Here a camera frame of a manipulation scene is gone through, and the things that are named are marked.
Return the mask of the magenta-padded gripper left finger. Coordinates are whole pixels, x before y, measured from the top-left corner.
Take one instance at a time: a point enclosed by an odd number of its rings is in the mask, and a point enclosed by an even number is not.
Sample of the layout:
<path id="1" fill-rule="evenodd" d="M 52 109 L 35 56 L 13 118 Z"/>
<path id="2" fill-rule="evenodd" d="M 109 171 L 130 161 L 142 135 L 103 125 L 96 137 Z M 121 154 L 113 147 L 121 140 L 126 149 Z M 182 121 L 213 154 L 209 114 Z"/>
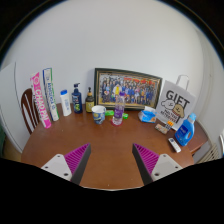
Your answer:
<path id="1" fill-rule="evenodd" d="M 56 154 L 42 166 L 42 169 L 79 185 L 90 154 L 91 145 L 87 143 L 66 155 Z"/>

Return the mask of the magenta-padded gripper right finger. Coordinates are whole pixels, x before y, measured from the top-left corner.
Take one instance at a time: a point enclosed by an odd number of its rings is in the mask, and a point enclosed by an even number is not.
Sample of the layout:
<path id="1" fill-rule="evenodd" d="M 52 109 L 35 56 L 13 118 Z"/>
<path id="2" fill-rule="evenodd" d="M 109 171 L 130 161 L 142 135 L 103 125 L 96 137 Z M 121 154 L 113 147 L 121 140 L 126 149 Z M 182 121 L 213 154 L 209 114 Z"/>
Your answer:
<path id="1" fill-rule="evenodd" d="M 133 144 L 132 153 L 145 185 L 182 169 L 168 154 L 158 155 L 136 143 Z"/>

